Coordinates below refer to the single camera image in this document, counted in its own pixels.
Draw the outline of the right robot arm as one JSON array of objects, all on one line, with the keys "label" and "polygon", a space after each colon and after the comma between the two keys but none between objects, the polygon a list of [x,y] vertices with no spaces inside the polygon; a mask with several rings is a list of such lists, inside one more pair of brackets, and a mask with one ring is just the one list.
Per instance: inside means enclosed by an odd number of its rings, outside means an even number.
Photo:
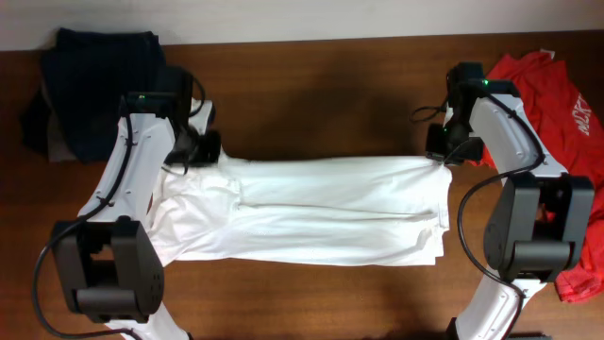
[{"label": "right robot arm", "polygon": [[461,62],[446,76],[441,124],[428,129],[426,155],[443,165],[480,161],[490,155],[496,175],[475,184],[461,199],[463,213],[480,189],[501,183],[485,227],[481,264],[462,249],[483,277],[469,304],[452,318],[449,339],[512,339],[529,300],[579,262],[595,200],[585,176],[568,173],[546,149],[509,80],[485,77],[478,62]]}]

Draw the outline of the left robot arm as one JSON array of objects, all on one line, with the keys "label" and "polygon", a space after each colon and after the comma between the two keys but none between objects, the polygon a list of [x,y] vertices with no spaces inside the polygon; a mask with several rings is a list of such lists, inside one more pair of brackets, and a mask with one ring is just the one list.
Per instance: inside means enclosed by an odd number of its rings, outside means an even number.
[{"label": "left robot arm", "polygon": [[143,224],[163,173],[185,175],[218,161],[215,108],[193,100],[201,83],[187,70],[159,69],[148,91],[118,105],[117,137],[93,195],[73,221],[58,221],[42,250],[51,254],[67,308],[105,325],[82,339],[188,339],[163,304],[164,271]]}]

